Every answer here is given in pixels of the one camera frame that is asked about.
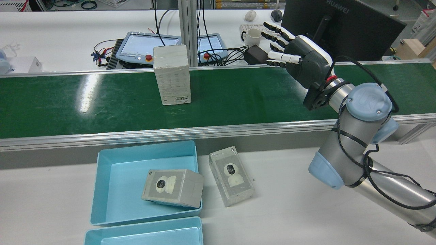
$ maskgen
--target green conveyor belt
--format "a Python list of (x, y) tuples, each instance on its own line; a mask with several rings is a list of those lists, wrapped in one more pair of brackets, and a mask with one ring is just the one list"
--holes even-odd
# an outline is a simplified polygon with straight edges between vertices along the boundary
[[(436, 113), (429, 63), (366, 65), (389, 88), (400, 115)], [(355, 85), (371, 78), (335, 67)], [(191, 71), (192, 103), (163, 106), (152, 72), (0, 78), (0, 138), (108, 133), (334, 119), (307, 111), (306, 91), (282, 68)]]

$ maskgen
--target barcode label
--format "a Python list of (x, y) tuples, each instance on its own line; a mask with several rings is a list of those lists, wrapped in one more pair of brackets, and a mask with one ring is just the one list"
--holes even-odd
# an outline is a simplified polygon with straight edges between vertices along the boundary
[(175, 101), (188, 100), (188, 97), (187, 96), (186, 97), (176, 97), (174, 99), (175, 99)]

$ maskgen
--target black monitor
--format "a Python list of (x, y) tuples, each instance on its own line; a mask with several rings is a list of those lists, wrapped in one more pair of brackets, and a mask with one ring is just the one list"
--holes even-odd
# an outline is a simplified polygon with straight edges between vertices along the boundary
[(304, 35), (333, 59), (377, 61), (406, 26), (357, 0), (286, 0), (282, 27)]

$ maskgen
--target white mouse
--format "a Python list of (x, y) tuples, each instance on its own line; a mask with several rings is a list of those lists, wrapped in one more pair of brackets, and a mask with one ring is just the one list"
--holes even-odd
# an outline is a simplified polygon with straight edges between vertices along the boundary
[(245, 19), (246, 21), (253, 22), (253, 20), (254, 20), (255, 17), (256, 17), (256, 11), (254, 11), (254, 10), (250, 10), (250, 11), (247, 12), (247, 14), (245, 14), (244, 19)]

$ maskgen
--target keyboard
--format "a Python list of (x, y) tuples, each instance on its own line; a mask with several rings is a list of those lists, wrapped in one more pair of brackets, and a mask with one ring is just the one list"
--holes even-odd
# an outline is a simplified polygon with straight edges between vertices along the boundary
[(250, 29), (259, 29), (260, 31), (264, 31), (270, 35), (275, 34), (274, 31), (268, 30), (265, 26), (263, 26), (263, 24), (242, 24), (239, 26), (239, 34)]

